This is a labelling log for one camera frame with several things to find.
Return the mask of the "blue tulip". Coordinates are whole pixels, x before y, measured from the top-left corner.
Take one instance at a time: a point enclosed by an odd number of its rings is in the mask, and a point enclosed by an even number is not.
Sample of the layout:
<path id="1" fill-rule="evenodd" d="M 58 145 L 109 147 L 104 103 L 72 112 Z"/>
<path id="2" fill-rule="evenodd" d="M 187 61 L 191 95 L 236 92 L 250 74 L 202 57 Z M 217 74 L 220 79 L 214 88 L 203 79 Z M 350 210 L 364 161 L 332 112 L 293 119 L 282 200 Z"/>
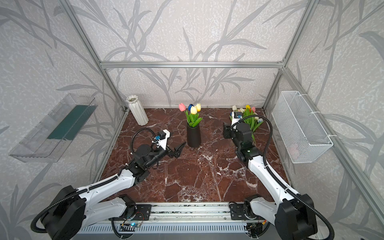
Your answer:
<path id="1" fill-rule="evenodd" d="M 192 124 L 195 121 L 194 114 L 192 113 L 193 107 L 194 107 L 193 104 L 189 104 L 189 106 L 188 106 L 188 112 L 189 112 L 188 123 L 189 123 L 190 126 L 192 126 Z"/>

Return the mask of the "black cylindrical vase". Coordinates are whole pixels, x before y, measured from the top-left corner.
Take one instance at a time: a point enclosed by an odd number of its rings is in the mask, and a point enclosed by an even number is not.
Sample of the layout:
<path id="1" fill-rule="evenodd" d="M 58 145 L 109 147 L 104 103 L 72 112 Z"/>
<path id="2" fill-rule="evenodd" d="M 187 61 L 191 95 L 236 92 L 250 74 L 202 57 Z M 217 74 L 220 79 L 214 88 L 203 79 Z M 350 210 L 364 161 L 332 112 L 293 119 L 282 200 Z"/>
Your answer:
<path id="1" fill-rule="evenodd" d="M 190 127 L 187 125 L 187 144 L 191 148 L 198 148 L 201 145 L 201 130 L 200 126 Z"/>

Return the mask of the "pale yellow tulip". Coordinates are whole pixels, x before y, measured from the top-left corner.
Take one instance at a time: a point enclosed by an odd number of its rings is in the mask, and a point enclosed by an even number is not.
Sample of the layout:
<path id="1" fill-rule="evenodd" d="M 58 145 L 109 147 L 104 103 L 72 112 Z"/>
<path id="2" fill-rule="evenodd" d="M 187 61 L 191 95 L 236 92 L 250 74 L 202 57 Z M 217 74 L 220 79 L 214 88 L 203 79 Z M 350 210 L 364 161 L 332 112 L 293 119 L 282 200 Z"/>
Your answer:
<path id="1" fill-rule="evenodd" d="M 202 118 L 198 116 L 199 114 L 198 114 L 198 109 L 196 106 L 191 107 L 190 113 L 191 113 L 190 114 L 190 117 L 191 117 L 190 127 L 195 128 L 202 121 Z"/>

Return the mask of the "yellow orange tulip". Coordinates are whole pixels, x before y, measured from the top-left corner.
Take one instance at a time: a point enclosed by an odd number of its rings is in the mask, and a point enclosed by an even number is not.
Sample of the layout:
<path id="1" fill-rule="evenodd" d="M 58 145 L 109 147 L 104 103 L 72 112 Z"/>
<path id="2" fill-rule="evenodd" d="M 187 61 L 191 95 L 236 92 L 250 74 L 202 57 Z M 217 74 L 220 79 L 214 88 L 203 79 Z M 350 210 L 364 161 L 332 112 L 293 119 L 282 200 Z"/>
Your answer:
<path id="1" fill-rule="evenodd" d="M 196 108 L 196 114 L 195 114 L 195 117 L 196 117 L 196 120 L 199 118 L 199 112 L 201 111 L 201 104 L 196 104 L 195 106 Z"/>

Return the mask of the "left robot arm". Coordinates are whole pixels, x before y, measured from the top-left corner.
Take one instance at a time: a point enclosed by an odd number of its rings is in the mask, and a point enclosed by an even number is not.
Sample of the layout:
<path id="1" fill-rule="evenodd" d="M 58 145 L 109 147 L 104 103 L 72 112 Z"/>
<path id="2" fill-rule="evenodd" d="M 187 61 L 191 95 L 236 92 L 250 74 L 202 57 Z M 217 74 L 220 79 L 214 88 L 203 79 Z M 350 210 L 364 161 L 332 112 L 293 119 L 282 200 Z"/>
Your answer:
<path id="1" fill-rule="evenodd" d="M 39 213 L 31 224 L 36 233 L 47 233 L 53 240 L 70 240 L 79 230 L 107 219 L 134 217 L 136 203 L 128 195 L 109 197 L 142 182 L 149 169 L 162 158 L 178 158 L 186 143 L 173 150 L 168 146 L 156 149 L 144 144 L 133 154 L 133 160 L 120 171 L 102 181 L 78 189 L 67 186 L 52 203 Z"/>

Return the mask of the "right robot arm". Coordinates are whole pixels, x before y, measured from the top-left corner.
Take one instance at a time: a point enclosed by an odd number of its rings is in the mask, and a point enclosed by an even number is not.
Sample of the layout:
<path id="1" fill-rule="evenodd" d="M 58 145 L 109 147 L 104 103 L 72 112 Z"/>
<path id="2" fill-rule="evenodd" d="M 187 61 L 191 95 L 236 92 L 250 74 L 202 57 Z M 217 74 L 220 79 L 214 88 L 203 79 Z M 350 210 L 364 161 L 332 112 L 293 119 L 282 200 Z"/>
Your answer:
<path id="1" fill-rule="evenodd" d="M 249 218 L 260 216 L 275 226 L 283 240 L 303 240 L 318 232 L 314 206 L 307 195 L 300 195 L 289 186 L 264 160 L 264 154 L 253 145 L 252 131 L 246 123 L 235 127 L 223 125 L 223 137 L 231 139 L 236 146 L 237 157 L 255 174 L 266 187 L 273 202 L 263 197 L 245 199 L 246 215 Z"/>

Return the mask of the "pink tulip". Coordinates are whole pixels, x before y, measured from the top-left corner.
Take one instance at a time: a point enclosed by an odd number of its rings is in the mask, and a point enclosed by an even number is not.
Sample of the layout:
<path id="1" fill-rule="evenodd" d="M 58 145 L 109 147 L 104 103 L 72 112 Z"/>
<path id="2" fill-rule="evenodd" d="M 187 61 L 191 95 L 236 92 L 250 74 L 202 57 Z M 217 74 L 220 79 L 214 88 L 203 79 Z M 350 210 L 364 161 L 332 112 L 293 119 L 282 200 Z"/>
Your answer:
<path id="1" fill-rule="evenodd" d="M 188 111 L 187 107 L 183 103 L 180 103 L 179 104 L 179 110 L 186 114 L 187 123 L 189 125 L 190 124 L 190 116 L 189 116 L 189 111 Z"/>

